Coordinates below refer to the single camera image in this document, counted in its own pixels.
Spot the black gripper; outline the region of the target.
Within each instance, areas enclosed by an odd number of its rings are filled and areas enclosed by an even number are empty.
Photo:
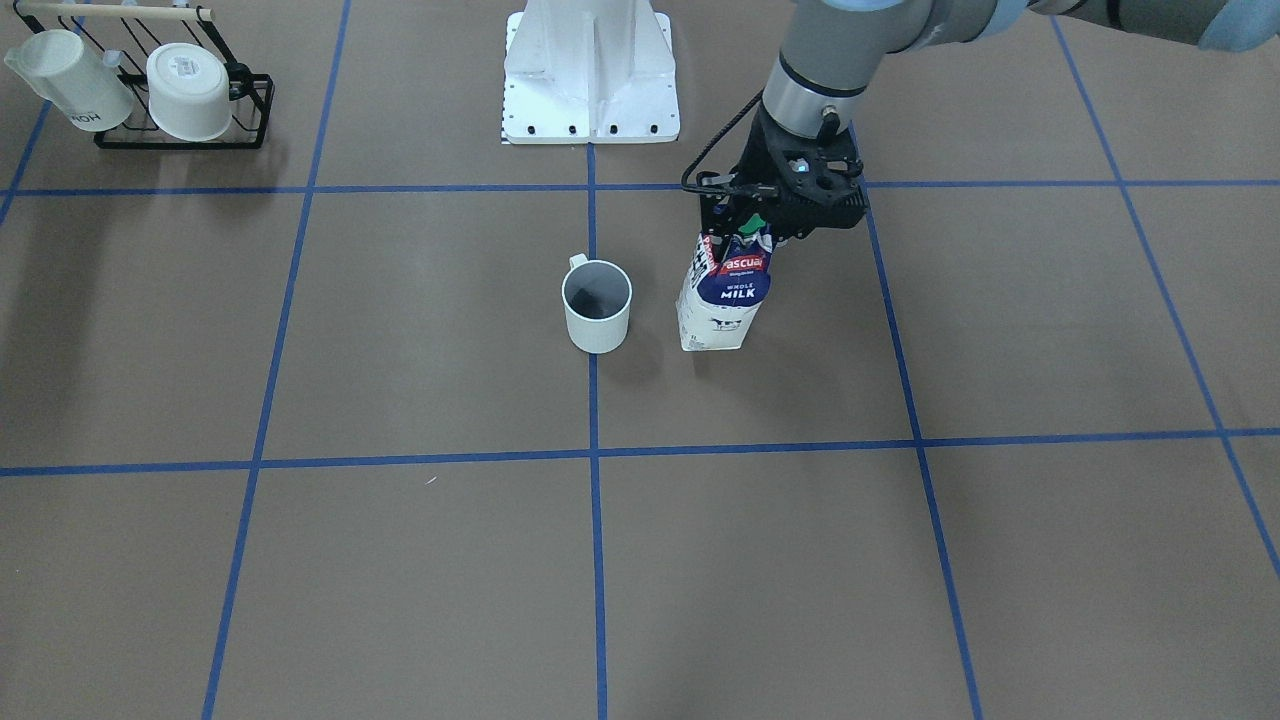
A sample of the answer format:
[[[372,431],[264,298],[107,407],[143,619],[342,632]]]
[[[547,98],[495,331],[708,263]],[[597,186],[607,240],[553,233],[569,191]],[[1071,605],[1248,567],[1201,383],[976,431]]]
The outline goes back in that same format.
[[[700,231],[748,237],[753,218],[776,241],[817,229],[851,229],[865,217],[863,163],[846,122],[820,115],[818,135],[794,135],[765,109],[756,110],[739,163],[726,174],[699,176]]]

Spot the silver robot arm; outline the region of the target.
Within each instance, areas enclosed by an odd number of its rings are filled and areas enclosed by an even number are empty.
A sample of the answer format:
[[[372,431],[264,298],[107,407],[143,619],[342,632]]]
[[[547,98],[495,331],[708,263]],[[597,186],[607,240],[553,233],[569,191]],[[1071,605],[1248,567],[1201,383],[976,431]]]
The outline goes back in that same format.
[[[867,214],[850,129],[886,56],[1004,32],[1023,14],[1065,15],[1206,51],[1245,53],[1277,33],[1275,1],[800,1],[764,88],[744,108],[751,129],[724,176],[689,167],[701,234],[718,242],[851,229]]]

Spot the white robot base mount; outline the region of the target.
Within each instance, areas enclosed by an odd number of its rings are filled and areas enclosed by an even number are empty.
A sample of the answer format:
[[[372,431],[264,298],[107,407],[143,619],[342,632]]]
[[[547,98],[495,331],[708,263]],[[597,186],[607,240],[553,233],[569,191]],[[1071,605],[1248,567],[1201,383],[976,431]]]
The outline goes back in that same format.
[[[529,1],[504,41],[504,142],[678,138],[672,23],[649,1]]]

